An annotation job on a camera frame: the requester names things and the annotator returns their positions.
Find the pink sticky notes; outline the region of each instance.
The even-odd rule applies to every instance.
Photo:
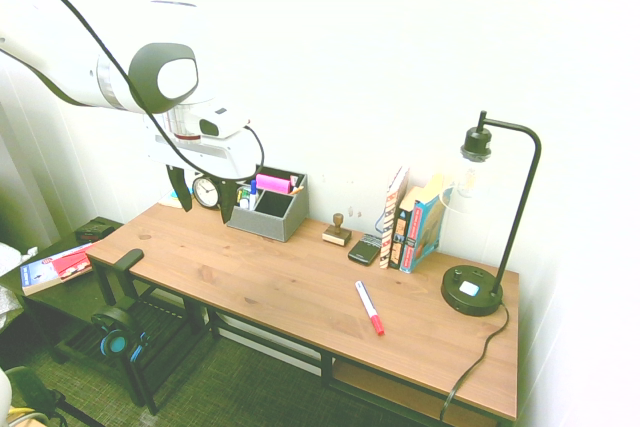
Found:
[[[256,175],[256,187],[263,190],[272,190],[281,194],[288,194],[291,191],[291,181],[271,177],[270,175]]]

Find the blue book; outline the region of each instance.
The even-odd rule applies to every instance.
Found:
[[[53,266],[53,261],[85,248],[89,243],[65,250],[46,259],[36,260],[20,267],[22,291],[25,295],[35,294],[41,290],[62,283],[62,279]]]
[[[412,272],[427,255],[438,248],[445,209],[440,200],[441,188],[442,175],[435,175],[425,187],[421,199],[416,200],[402,252],[402,272]],[[443,195],[450,196],[451,189],[447,189]]]

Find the cell phone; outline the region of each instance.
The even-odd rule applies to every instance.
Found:
[[[380,253],[380,245],[382,239],[375,235],[364,234],[362,238],[349,251],[349,260],[353,260],[358,264],[371,265],[371,262]]]

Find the lamp arm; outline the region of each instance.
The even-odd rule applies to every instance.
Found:
[[[529,191],[531,190],[531,185],[533,184],[533,177],[536,173],[536,169],[538,168],[538,162],[540,161],[540,155],[542,153],[542,143],[540,142],[540,137],[533,130],[523,125],[511,124],[509,122],[502,122],[500,120],[492,120],[486,119],[484,115],[480,116],[480,122],[478,123],[478,128],[482,128],[482,124],[492,125],[494,127],[500,127],[508,130],[515,130],[517,132],[523,132],[527,134],[533,140],[534,144],[534,152],[533,159],[531,160],[531,167],[529,167],[529,174],[527,175],[527,181],[524,184],[524,189],[522,191],[522,196],[520,197],[520,204],[518,205],[518,210],[516,211],[516,217],[513,219],[513,225],[511,227],[511,233],[509,234],[509,240],[507,240],[507,246],[504,249],[504,254],[502,255],[502,260],[500,261],[500,268],[498,269],[498,275],[496,275],[496,280],[493,284],[493,289],[491,292],[496,294],[498,292],[498,288],[500,287],[500,283],[502,282],[502,276],[504,275],[504,271],[507,268],[507,261],[509,260],[509,254],[511,254],[511,248],[513,247],[513,242],[516,238],[516,232],[518,231],[518,226],[520,225],[520,219],[522,218],[522,213],[524,212],[524,206],[527,203],[527,198],[529,197]]]

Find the lower shelf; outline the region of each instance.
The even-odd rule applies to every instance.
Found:
[[[440,417],[442,399],[349,362],[336,359],[333,363],[333,378],[347,386],[372,394],[383,401],[389,401],[433,419]],[[445,421],[455,427],[496,427],[497,425],[495,420],[457,405],[449,406]]]

